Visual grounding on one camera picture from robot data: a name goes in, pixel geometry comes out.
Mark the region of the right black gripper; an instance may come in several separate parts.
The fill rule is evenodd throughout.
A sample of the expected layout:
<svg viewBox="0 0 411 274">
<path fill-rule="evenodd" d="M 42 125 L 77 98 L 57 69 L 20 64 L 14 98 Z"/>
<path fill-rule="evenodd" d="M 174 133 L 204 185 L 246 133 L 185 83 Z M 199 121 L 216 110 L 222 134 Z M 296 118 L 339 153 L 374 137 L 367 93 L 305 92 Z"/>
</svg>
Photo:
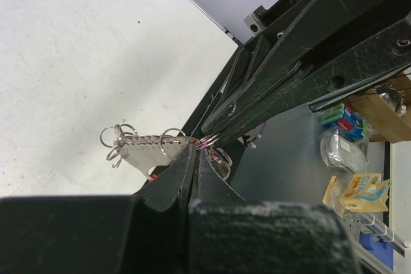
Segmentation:
<svg viewBox="0 0 411 274">
<path fill-rule="evenodd" d="M 204 123 L 228 144 L 277 114 L 309 104 L 319 110 L 410 66 L 410 0 L 279 0 L 257 16 L 271 50 L 242 90 Z M 324 67 L 280 84 L 312 49 L 348 49 Z"/>
</svg>

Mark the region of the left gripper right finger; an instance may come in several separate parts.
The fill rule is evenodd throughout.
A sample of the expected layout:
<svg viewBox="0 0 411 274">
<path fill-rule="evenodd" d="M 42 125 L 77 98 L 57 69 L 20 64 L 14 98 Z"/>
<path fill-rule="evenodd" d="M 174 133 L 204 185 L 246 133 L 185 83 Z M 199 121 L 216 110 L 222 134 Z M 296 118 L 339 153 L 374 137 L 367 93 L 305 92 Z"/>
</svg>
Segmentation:
<svg viewBox="0 0 411 274">
<path fill-rule="evenodd" d="M 356 257 L 334 212 L 246 201 L 202 150 L 189 203 L 189 272 L 356 273 Z"/>
</svg>

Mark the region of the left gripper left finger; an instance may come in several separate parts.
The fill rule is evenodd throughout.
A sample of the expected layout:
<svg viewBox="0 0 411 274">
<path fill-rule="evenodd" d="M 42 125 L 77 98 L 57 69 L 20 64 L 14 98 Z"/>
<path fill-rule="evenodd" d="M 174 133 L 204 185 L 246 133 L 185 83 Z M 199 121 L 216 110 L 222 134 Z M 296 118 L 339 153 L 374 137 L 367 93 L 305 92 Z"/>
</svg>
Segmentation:
<svg viewBox="0 0 411 274">
<path fill-rule="evenodd" d="M 189 273 L 194 146 L 130 196 L 1 200 L 2 273 Z"/>
</svg>

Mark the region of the red handled keyring holder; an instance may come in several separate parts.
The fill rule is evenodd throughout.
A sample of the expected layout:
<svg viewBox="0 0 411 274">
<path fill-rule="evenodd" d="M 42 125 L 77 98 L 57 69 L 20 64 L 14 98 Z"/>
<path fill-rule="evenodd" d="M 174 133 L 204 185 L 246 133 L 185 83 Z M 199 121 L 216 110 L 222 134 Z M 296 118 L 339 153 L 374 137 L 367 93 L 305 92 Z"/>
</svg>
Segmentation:
<svg viewBox="0 0 411 274">
<path fill-rule="evenodd" d="M 173 164 L 188 145 L 204 150 L 219 176 L 227 180 L 232 159 L 223 149 L 214 147 L 217 141 L 217 136 L 197 139 L 178 128 L 169 128 L 160 135 L 139 135 L 132 125 L 126 123 L 107 127 L 100 133 L 101 144 L 110 150 L 106 160 L 113 162 L 113 168 L 127 162 L 150 182 L 157 178 L 153 173 L 155 167 Z"/>
</svg>

